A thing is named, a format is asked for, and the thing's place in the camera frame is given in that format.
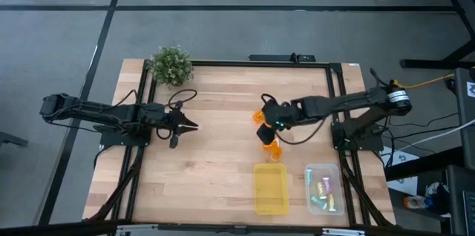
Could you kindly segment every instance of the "plastic bin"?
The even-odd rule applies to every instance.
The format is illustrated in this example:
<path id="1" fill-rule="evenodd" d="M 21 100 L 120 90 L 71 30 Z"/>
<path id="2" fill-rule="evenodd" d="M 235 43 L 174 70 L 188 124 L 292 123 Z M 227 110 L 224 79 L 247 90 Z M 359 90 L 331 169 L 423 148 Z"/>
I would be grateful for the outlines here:
<path id="1" fill-rule="evenodd" d="M 307 209 L 310 213 L 316 215 L 342 215 L 344 213 L 340 174 L 336 165 L 308 164 L 305 167 L 304 176 Z M 330 190 L 328 190 L 329 187 L 326 186 L 324 178 L 327 178 Z"/>
<path id="2" fill-rule="evenodd" d="M 283 164 L 254 166 L 255 212 L 257 214 L 289 214 L 287 172 Z"/>

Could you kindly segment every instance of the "wooden tabletop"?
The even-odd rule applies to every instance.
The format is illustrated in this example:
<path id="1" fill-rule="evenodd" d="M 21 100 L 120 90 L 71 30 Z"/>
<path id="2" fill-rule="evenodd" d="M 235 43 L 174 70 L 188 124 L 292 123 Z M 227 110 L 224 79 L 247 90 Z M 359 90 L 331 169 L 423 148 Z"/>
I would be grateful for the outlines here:
<path id="1" fill-rule="evenodd" d="M 131 89 L 137 89 L 142 59 L 125 59 L 113 104 Z M 347 93 L 364 90 L 360 67 L 343 64 Z M 144 102 L 151 77 L 147 78 Z M 253 168 L 270 163 L 255 132 L 253 113 L 263 105 L 260 95 L 268 93 L 279 102 L 294 98 L 328 96 L 325 70 L 318 68 L 194 67 L 194 79 L 180 88 L 157 87 L 155 102 L 183 88 L 198 95 L 186 102 L 183 112 L 200 125 L 199 131 L 180 137 L 175 149 L 152 134 L 145 149 L 133 221 L 147 223 L 207 223 L 285 226 L 348 226 L 347 210 L 342 216 L 315 216 L 307 211 L 304 169 L 309 163 L 338 165 L 333 149 L 330 119 L 308 142 L 281 143 L 280 163 L 286 166 L 290 211 L 288 215 L 261 216 L 255 213 Z M 184 99 L 183 94 L 176 99 Z M 125 103 L 134 103 L 128 98 Z M 354 111 L 352 116 L 364 112 Z M 307 125 L 283 131 L 291 141 L 302 140 L 315 129 Z M 115 146 L 97 160 L 84 217 L 95 214 L 111 195 L 119 179 L 125 148 Z M 381 161 L 369 151 L 358 153 L 364 187 L 376 207 L 395 223 Z M 120 217 L 125 215 L 128 191 L 122 198 Z M 358 196 L 353 191 L 357 220 L 361 222 Z"/>

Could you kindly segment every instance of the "yellow tray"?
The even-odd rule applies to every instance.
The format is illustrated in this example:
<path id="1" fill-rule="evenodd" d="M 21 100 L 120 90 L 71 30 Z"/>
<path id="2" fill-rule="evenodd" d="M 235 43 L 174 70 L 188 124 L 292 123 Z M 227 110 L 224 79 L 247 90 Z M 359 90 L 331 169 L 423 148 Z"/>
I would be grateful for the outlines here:
<path id="1" fill-rule="evenodd" d="M 255 212 L 261 215 L 289 214 L 287 172 L 283 164 L 254 166 Z"/>

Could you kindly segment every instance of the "potted plant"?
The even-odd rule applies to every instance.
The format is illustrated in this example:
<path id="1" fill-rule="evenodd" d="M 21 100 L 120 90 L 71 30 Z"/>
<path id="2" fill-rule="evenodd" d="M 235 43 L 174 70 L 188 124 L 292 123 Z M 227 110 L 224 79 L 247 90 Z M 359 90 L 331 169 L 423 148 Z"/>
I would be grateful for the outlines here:
<path id="1" fill-rule="evenodd" d="M 189 55 L 177 47 L 161 47 L 151 56 L 148 69 L 157 83 L 181 86 L 193 78 L 193 66 Z"/>

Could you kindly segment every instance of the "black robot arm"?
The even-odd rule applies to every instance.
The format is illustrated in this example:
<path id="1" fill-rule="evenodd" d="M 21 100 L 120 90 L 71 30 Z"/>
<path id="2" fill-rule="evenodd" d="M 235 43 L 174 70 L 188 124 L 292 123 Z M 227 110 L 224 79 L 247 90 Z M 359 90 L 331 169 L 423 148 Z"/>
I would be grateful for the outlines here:
<path id="1" fill-rule="evenodd" d="M 370 107 L 358 118 L 350 118 L 343 123 L 332 124 L 332 133 L 344 134 L 351 139 L 364 134 L 375 122 L 391 115 L 405 115 L 412 108 L 404 88 L 392 83 L 375 87 L 368 91 L 327 98 L 324 96 L 305 96 L 290 102 L 278 104 L 277 100 L 263 94 L 263 113 L 265 123 L 258 129 L 258 136 L 264 144 L 270 144 L 277 131 L 298 125 L 309 125 L 326 119 L 329 115 Z"/>
<path id="2" fill-rule="evenodd" d="M 94 128 L 102 133 L 101 144 L 105 145 L 135 145 L 128 144 L 130 141 L 148 143 L 150 130 L 155 128 L 168 130 L 170 134 L 166 139 L 171 138 L 170 148 L 175 148 L 181 134 L 197 130 L 197 124 L 181 112 L 183 103 L 180 101 L 166 113 L 165 108 L 170 105 L 158 103 L 106 105 L 67 94 L 54 94 L 43 100 L 40 114 L 46 122 L 76 118 L 99 123 L 101 125 Z"/>

